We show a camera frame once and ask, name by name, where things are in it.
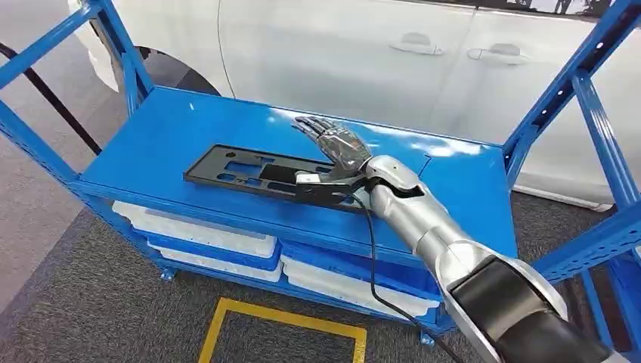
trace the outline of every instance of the black cable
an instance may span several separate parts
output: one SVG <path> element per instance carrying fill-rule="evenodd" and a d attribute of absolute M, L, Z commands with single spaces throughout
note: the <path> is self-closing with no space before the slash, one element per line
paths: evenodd
<path fill-rule="evenodd" d="M 455 361 L 456 363 L 463 363 L 463 360 L 461 360 L 458 354 L 452 351 L 452 349 L 434 332 L 432 332 L 432 330 L 428 329 L 425 325 L 421 324 L 420 321 L 416 320 L 415 317 L 408 314 L 403 309 L 383 299 L 382 297 L 379 296 L 378 293 L 376 293 L 376 283 L 374 281 L 374 277 L 376 275 L 376 238 L 374 237 L 374 227 L 372 223 L 372 216 L 370 214 L 369 209 L 365 206 L 365 204 L 359 197 L 355 196 L 354 194 L 350 194 L 350 196 L 354 198 L 354 200 L 356 200 L 356 203 L 358 203 L 358 205 L 361 206 L 363 211 L 365 211 L 365 216 L 367 217 L 367 227 L 370 229 L 370 242 L 372 244 L 372 268 L 371 268 L 371 276 L 370 276 L 370 288 L 372 290 L 372 296 L 374 296 L 374 299 L 376 299 L 379 303 L 382 303 L 384 306 L 387 306 L 388 308 L 394 310 L 398 314 L 403 315 L 407 320 L 411 321 L 414 325 L 416 325 L 416 327 L 418 327 L 419 330 L 425 331 L 432 339 L 434 339 L 436 345 L 441 347 L 441 349 L 443 349 L 443 351 L 446 352 L 447 355 L 449 355 L 453 361 Z"/>
<path fill-rule="evenodd" d="M 15 56 L 17 56 L 17 53 L 15 50 L 9 48 L 8 46 L 0 43 L 0 54 L 3 54 L 5 57 L 11 59 Z M 47 101 L 53 106 L 53 108 L 60 114 L 60 116 L 67 121 L 67 124 L 71 126 L 73 131 L 80 136 L 80 138 L 87 144 L 87 146 L 91 149 L 91 151 L 94 152 L 94 154 L 98 155 L 102 150 L 98 144 L 96 144 L 96 141 L 89 135 L 87 130 L 85 130 L 82 125 L 78 122 L 78 120 L 69 112 L 69 109 L 67 109 L 62 101 L 56 96 L 56 94 L 49 88 L 49 86 L 45 83 L 45 81 L 38 76 L 38 73 L 33 70 L 33 68 L 29 67 L 23 72 L 24 76 L 33 84 L 34 87 L 40 92 L 40 94 L 46 98 Z"/>

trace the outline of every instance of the car door handle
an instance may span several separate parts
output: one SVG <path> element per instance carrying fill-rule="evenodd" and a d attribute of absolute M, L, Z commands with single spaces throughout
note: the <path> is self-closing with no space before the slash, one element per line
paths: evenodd
<path fill-rule="evenodd" d="M 407 33 L 401 37 L 401 40 L 389 45 L 391 48 L 399 51 L 409 51 L 410 53 L 424 55 L 441 55 L 443 49 L 430 42 L 429 37 L 421 33 Z"/>
<path fill-rule="evenodd" d="M 489 64 L 508 64 L 518 66 L 526 64 L 530 58 L 521 52 L 521 48 L 514 44 L 495 43 L 490 48 L 471 48 L 467 56 L 473 60 L 484 61 Z"/>

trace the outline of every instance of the black plastic panel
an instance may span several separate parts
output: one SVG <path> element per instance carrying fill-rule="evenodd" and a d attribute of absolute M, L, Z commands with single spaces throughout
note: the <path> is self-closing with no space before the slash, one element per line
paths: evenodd
<path fill-rule="evenodd" d="M 296 198 L 296 172 L 331 172 L 333 167 L 315 160 L 217 144 L 184 173 L 184 180 L 357 212 L 360 208 L 354 204 L 321 204 Z"/>

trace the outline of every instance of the black strap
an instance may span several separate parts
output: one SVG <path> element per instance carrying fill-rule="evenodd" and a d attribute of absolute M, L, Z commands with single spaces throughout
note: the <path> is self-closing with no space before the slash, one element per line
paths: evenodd
<path fill-rule="evenodd" d="M 0 53 L 2 53 L 5 57 L 11 59 L 17 55 L 16 51 L 9 48 L 8 46 L 0 43 Z M 89 133 L 85 130 L 82 125 L 78 122 L 78 120 L 69 112 L 69 109 L 67 109 L 62 101 L 56 96 L 56 94 L 47 86 L 45 81 L 38 76 L 38 73 L 33 70 L 33 68 L 29 67 L 23 72 L 24 76 L 33 84 L 36 89 L 42 94 L 44 98 L 49 101 L 51 106 L 54 107 L 54 109 L 60 114 L 60 116 L 67 121 L 69 126 L 73 129 L 73 131 L 80 136 L 80 138 L 89 146 L 89 148 L 96 154 L 98 155 L 102 150 L 98 144 L 96 144 L 96 141 L 89 135 Z"/>

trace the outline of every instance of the white foam block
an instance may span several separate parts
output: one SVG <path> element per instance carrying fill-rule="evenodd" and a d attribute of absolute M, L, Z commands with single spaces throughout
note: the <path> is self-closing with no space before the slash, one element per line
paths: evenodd
<path fill-rule="evenodd" d="M 114 202 L 112 209 L 121 216 L 127 217 L 134 227 L 141 231 L 262 258 L 274 255 L 276 238 L 266 234 L 244 231 L 120 201 Z"/>
<path fill-rule="evenodd" d="M 191 265 L 198 265 L 206 268 L 211 268 L 213 270 L 225 271 L 231 274 L 247 276 L 250 278 L 258 278 L 260 280 L 276 282 L 280 280 L 280 274 L 283 271 L 283 262 L 278 261 L 276 269 L 273 271 L 261 270 L 260 268 L 253 268 L 245 265 L 239 265 L 237 263 L 232 263 L 228 261 L 222 261 L 220 259 L 212 259 L 210 257 L 194 255 L 192 253 L 186 253 L 182 251 L 172 250 L 165 247 L 160 247 L 147 242 L 149 247 L 158 250 L 160 254 L 163 255 L 166 259 L 172 259 L 174 261 L 189 263 Z"/>
<path fill-rule="evenodd" d="M 374 299 L 369 282 L 296 261 L 285 255 L 281 255 L 280 260 L 285 264 L 283 271 L 287 275 L 287 280 L 294 286 L 405 319 L 402 315 Z M 412 316 L 423 316 L 428 309 L 436 308 L 440 304 L 439 301 L 422 299 L 378 285 L 376 285 L 376 292 L 383 299 Z"/>

